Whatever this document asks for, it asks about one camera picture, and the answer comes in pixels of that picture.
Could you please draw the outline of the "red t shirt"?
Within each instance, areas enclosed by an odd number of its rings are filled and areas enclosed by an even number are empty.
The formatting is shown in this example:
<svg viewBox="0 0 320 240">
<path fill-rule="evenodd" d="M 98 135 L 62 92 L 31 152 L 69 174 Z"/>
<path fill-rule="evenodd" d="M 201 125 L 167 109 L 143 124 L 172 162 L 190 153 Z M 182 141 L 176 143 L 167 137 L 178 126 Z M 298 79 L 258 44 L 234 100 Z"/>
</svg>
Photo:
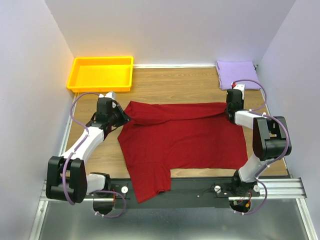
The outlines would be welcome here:
<svg viewBox="0 0 320 240">
<path fill-rule="evenodd" d="M 118 136 L 139 203 L 171 189 L 172 169 L 239 169 L 248 160 L 241 126 L 226 104 L 147 104 L 131 101 Z"/>
</svg>

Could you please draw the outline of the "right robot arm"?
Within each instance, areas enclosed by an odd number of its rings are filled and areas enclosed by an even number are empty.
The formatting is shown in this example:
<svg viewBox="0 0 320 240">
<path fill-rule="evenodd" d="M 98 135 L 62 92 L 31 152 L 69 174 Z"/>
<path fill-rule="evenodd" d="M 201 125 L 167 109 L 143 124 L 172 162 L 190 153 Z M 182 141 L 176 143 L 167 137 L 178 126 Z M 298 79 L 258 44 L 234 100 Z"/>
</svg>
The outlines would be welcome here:
<svg viewBox="0 0 320 240">
<path fill-rule="evenodd" d="M 227 90 L 227 119 L 232 124 L 252 130 L 253 154 L 231 178 L 229 190 L 235 196 L 243 196 L 253 190 L 265 169 L 292 151 L 285 117 L 245 110 L 244 100 L 243 84 L 236 84 Z"/>
</svg>

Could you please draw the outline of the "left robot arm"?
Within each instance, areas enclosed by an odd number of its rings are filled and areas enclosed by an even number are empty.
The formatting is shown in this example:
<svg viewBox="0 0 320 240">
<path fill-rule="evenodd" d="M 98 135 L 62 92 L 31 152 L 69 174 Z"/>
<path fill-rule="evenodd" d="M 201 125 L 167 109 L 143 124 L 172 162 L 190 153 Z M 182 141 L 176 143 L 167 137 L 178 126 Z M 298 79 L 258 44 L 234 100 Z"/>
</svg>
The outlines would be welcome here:
<svg viewBox="0 0 320 240">
<path fill-rule="evenodd" d="M 86 173 L 86 162 L 108 134 L 127 124 L 131 118 L 116 101 L 115 93 L 100 94 L 96 111 L 83 125 L 79 139 L 60 156 L 48 161 L 46 197 L 67 201 L 71 205 L 81 203 L 90 193 L 104 198 L 110 194 L 111 179 L 106 173 Z"/>
</svg>

